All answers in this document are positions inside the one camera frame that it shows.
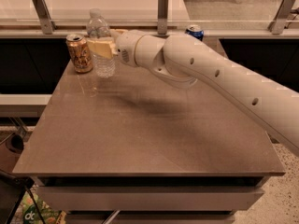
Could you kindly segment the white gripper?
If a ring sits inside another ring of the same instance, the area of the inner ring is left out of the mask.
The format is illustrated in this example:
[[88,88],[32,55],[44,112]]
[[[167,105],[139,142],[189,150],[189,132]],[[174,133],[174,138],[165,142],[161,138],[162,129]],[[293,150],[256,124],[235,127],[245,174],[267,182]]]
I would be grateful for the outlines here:
[[137,67],[135,61],[135,48],[138,41],[146,35],[139,30],[115,29],[111,31],[112,37],[88,38],[89,50],[99,56],[112,59],[117,53],[119,60],[129,66]]

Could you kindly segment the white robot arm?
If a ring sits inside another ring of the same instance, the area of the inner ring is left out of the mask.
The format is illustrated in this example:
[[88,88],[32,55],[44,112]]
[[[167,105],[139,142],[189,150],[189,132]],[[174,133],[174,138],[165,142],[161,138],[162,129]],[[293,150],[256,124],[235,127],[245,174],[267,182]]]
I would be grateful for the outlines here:
[[138,30],[117,31],[115,37],[89,38],[90,51],[149,70],[177,88],[201,80],[259,123],[299,156],[299,93],[211,49],[184,33],[162,38]]

